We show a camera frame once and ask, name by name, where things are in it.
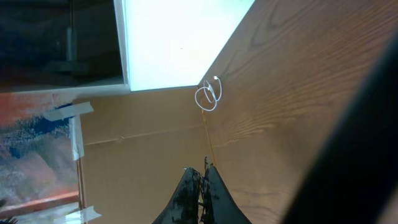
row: piece of tape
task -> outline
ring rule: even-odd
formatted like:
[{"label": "piece of tape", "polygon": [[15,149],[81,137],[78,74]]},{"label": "piece of tape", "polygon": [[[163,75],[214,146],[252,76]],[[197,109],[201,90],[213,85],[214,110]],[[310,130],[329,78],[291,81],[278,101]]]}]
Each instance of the piece of tape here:
[{"label": "piece of tape", "polygon": [[93,206],[90,206],[83,210],[73,212],[69,215],[65,215],[64,217],[56,218],[54,220],[54,224],[82,224],[101,216],[102,215],[94,211]]},{"label": "piece of tape", "polygon": [[43,113],[43,117],[49,121],[58,121],[60,119],[71,118],[79,114],[90,113],[93,111],[94,109],[90,105],[90,102],[86,102],[52,111],[46,111]]},{"label": "piece of tape", "polygon": [[73,160],[76,161],[85,155],[83,134],[81,133],[80,115],[69,118],[69,130]]}]

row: white cable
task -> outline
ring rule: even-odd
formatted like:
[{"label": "white cable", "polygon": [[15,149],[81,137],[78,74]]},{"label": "white cable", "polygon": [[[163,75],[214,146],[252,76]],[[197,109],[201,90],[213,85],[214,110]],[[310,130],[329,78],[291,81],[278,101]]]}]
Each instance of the white cable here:
[{"label": "white cable", "polygon": [[[206,80],[203,81],[203,87],[199,88],[199,89],[197,90],[197,92],[195,93],[195,101],[196,101],[197,105],[198,105],[202,110],[205,110],[205,111],[213,111],[213,110],[216,108],[216,106],[217,106],[217,102],[221,99],[221,95],[223,94],[223,87],[221,86],[221,81],[220,81],[220,79],[219,79],[218,77],[216,77],[216,76],[214,77],[214,79],[215,79],[215,80],[218,80],[218,83],[220,84],[220,95],[219,95],[218,98],[216,97],[216,94],[214,93],[214,89],[213,89],[212,85],[210,85],[210,83],[209,83],[208,81],[206,81]],[[209,101],[209,103],[213,103],[213,102],[214,102],[214,107],[213,107],[212,109],[206,109],[206,108],[202,107],[202,106],[198,103],[197,94],[198,94],[198,92],[199,92],[200,90],[204,90],[205,96],[206,96],[207,100]],[[213,97],[213,100],[210,100],[210,99],[209,99],[209,96],[207,95],[207,91],[210,91],[211,96]]]}]

